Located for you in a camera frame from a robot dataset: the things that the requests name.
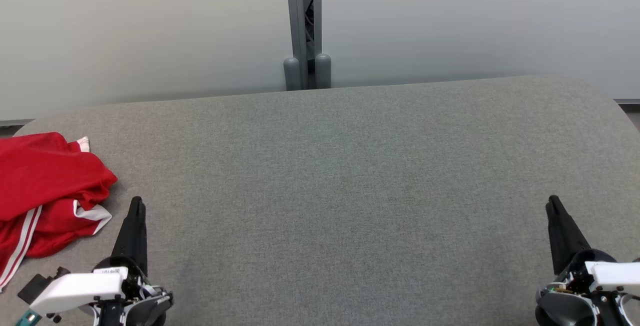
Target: gray fabric surface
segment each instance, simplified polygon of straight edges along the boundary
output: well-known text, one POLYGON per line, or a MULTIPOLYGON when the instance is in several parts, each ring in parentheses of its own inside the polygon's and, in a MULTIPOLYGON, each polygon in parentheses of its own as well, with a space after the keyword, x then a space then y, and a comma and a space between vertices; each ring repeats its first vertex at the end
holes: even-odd
MULTIPOLYGON (((0 294, 109 255, 148 207, 167 325, 535 325, 553 277, 544 205, 640 256, 640 136, 581 80, 513 77, 128 103, 37 119, 119 177, 96 237, 23 263, 0 294)), ((68 312, 67 326, 86 326, 68 312)))

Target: white stripe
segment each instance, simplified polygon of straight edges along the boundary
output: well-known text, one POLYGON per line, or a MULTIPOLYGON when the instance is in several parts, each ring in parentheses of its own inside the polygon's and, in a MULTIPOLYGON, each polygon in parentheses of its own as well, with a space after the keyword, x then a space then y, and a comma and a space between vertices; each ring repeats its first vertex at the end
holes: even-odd
POLYGON ((34 236, 34 232, 36 231, 36 225, 38 224, 41 210, 42 206, 38 206, 38 208, 35 210, 28 210, 26 216, 24 217, 22 230, 20 231, 20 239, 18 240, 18 246, 15 247, 15 250, 13 251, 11 257, 9 257, 9 261, 4 267, 2 275, 0 275, 0 293, 2 292, 2 289, 7 285, 7 283, 9 283, 9 280, 13 278, 16 271, 18 271, 20 263, 23 262, 23 258, 27 254, 29 245, 32 243, 32 237, 34 236), (32 221, 33 226, 31 228, 31 231, 29 232, 29 225, 32 224, 32 221))
POLYGON ((89 137, 85 136, 76 141, 78 145, 80 145, 80 152, 89 153, 91 150, 89 149, 89 137))
POLYGON ((109 213, 103 206, 95 205, 90 210, 85 210, 80 206, 80 202, 78 200, 73 200, 73 214, 78 219, 86 219, 91 221, 100 221, 98 222, 98 227, 93 231, 93 235, 97 234, 100 229, 102 229, 110 219, 112 219, 112 214, 109 213))

